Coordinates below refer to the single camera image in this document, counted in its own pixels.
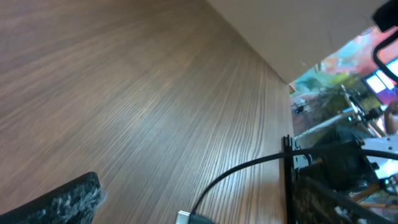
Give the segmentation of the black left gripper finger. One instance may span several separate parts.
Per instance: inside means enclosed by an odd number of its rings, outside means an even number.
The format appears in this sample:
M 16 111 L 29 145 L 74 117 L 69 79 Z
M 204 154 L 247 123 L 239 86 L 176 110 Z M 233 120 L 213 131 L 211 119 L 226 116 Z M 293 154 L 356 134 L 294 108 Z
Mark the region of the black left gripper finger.
M 1 215 L 1 224 L 91 223 L 100 205 L 97 173 L 87 172 L 40 197 Z

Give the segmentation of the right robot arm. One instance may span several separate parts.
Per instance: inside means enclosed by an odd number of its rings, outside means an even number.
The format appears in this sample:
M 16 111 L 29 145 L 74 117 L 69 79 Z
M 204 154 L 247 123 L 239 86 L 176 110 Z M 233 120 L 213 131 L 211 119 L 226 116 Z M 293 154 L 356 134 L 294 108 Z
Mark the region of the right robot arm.
M 372 135 L 362 129 L 336 125 L 324 133 L 313 147 L 331 149 L 325 154 L 311 154 L 312 163 L 295 169 L 295 175 L 311 179 L 338 192 L 358 191 L 366 185 L 379 181 L 376 177 L 376 163 L 369 162 L 366 156 L 347 154 L 346 150 Z

